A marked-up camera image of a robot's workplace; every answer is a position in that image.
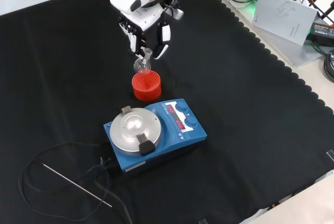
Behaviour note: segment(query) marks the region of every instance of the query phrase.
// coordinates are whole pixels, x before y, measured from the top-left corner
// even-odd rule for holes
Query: knob
[[[190,127],[195,127],[197,126],[197,119],[193,116],[188,116],[184,123],[186,123],[187,126],[190,126]]]
[[[175,107],[178,111],[183,112],[183,113],[188,110],[188,105],[183,101],[178,102]]]

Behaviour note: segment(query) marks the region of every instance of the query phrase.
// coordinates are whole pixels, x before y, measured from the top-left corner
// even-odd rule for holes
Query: metal plate
[[[139,153],[137,135],[144,133],[148,140],[157,145],[161,133],[161,123],[151,111],[132,108],[132,112],[120,113],[110,126],[110,138],[121,151],[130,155]]]

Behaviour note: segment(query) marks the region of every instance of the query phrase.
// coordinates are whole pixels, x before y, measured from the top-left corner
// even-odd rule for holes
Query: red digital display
[[[167,105],[167,108],[171,113],[175,113],[175,111],[174,111],[174,109],[171,105]]]
[[[179,126],[179,128],[180,128],[181,130],[183,130],[183,129],[184,129],[184,125],[182,124],[182,122],[181,122],[181,121],[179,121],[179,120],[176,120],[176,123],[177,123],[177,125]]]
[[[171,113],[171,115],[173,116],[173,118],[175,119],[175,122],[177,123],[178,127],[181,129],[181,130],[184,130],[186,129],[184,127],[184,125],[182,124],[180,118],[177,116],[175,110],[173,109],[173,107],[171,105],[166,105],[169,112]]]

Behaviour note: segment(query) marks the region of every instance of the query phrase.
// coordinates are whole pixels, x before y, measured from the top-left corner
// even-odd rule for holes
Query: black cloth
[[[208,134],[199,147],[133,176],[112,190],[135,224],[239,223],[260,208],[314,182],[332,168],[332,110],[243,27],[220,0],[180,0],[157,101],[184,98]],[[20,169],[60,142],[108,143],[103,124],[117,107],[144,107],[132,91],[135,57],[109,0],[53,0],[0,18],[1,223],[69,223],[28,209],[17,192]],[[71,179],[113,157],[62,147],[41,159]],[[34,166],[34,184],[65,182]],[[102,195],[86,180],[85,186]],[[70,188],[39,194],[36,208],[73,218],[98,203]],[[119,204],[86,223],[125,223]]]

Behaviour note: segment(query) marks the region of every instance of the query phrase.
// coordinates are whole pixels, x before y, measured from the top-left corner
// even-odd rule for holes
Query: paper
[[[258,0],[253,24],[303,45],[317,10],[292,0]]]

